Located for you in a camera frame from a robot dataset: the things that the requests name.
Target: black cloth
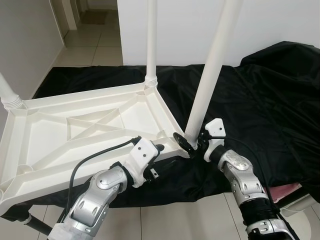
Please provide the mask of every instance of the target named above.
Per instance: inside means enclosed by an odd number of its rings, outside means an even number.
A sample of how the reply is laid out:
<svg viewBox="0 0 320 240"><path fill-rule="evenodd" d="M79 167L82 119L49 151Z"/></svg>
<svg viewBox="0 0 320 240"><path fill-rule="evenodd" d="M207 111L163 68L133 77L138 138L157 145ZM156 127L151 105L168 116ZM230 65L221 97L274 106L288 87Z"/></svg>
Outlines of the black cloth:
<svg viewBox="0 0 320 240"><path fill-rule="evenodd" d="M222 118L226 134L256 152L269 186L301 183L318 201L320 186L320 50L280 42L245 57L240 66L223 66L204 124ZM184 130L204 65L158 66L158 91ZM54 67L35 97L43 98L141 83L145 66ZM257 160L241 144L225 146L247 157L265 185ZM201 156L172 157L155 164L160 178L140 188L129 187L111 207L146 207L194 202L230 191L224 175ZM88 184L78 186L75 195ZM27 205L65 207L67 190Z"/></svg>

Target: tiled floor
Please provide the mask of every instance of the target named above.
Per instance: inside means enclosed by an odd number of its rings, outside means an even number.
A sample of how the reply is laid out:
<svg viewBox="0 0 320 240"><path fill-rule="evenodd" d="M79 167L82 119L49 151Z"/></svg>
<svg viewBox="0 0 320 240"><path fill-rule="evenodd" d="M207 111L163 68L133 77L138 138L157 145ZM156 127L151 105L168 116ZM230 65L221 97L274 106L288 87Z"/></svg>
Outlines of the tiled floor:
<svg viewBox="0 0 320 240"><path fill-rule="evenodd" d="M55 67L123 65L118 15L107 15L106 24L83 24L64 38L66 49Z"/></svg>
<svg viewBox="0 0 320 240"><path fill-rule="evenodd" d="M82 25L65 37L66 50L56 62L61 67L119 66L123 64L117 16L106 25ZM32 214L50 226L62 208L34 206ZM320 237L320 204L288 218L301 240ZM110 209L95 240L247 240L243 218L232 193L193 203ZM45 240L19 222L0 218L1 240Z"/></svg>

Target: doorway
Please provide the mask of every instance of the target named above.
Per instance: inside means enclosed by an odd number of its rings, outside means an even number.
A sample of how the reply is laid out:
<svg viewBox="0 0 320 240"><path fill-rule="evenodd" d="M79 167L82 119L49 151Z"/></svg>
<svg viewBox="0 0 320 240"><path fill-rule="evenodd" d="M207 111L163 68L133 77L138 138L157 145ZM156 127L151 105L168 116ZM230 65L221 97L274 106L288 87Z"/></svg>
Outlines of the doorway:
<svg viewBox="0 0 320 240"><path fill-rule="evenodd" d="M56 11L57 22L66 49L63 51L55 66L57 67L88 67L88 66L122 66L122 47L119 26L118 5L116 0L52 0L52 6L61 10L62 2L64 15ZM70 27L63 1L73 3L72 13L76 28Z"/></svg>

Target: grout line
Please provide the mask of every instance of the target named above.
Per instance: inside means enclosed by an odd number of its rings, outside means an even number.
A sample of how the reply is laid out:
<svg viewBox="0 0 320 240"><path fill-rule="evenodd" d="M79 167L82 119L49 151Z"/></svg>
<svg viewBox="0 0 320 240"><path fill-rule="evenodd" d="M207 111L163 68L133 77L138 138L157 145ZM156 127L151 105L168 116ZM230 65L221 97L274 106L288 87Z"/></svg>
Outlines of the grout line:
<svg viewBox="0 0 320 240"><path fill-rule="evenodd" d="M234 223L235 229L236 229L236 231L237 231L237 233L238 233L239 239L241 240L241 237L240 237L240 233L239 233L238 227L237 227L237 225L236 225L236 222L235 222L234 216L233 216L233 214L232 214L232 212L231 212L231 209L230 209L230 206L229 206L229 203L228 203L228 200L227 200L227 198L226 198L225 193L223 193L223 196L224 196L224 198L225 198L226 204L228 205L228 208L229 208L229 211L230 211L230 214L231 214L231 217L232 217L232 220L233 220L233 223Z"/></svg>
<svg viewBox="0 0 320 240"><path fill-rule="evenodd" d="M141 214L141 207L140 207L140 233L141 233L141 240L142 239L142 214Z"/></svg>
<svg viewBox="0 0 320 240"><path fill-rule="evenodd" d="M44 215L43 215L43 218L42 218L42 222L45 220L47 210L48 210L48 206L46 206L46 208L45 208ZM39 238L40 238L40 232L38 233L37 240L39 240Z"/></svg>
<svg viewBox="0 0 320 240"><path fill-rule="evenodd" d="M313 206L311 206L312 210L314 211L316 217L320 220L320 217L318 216L318 214L316 213L316 210L313 208Z"/></svg>
<svg viewBox="0 0 320 240"><path fill-rule="evenodd" d="M95 51L94 51L94 54L93 54L93 58L92 58L92 61L91 61L91 66L92 66L92 63L94 62L94 59L95 59L95 56L96 56L96 52L97 52L97 49L98 49L98 46L99 46L99 42L100 42L100 39L101 39L101 35L102 35L102 31L100 32L100 35L99 35L99 40L98 40L98 43L96 44L96 47L95 47Z"/></svg>

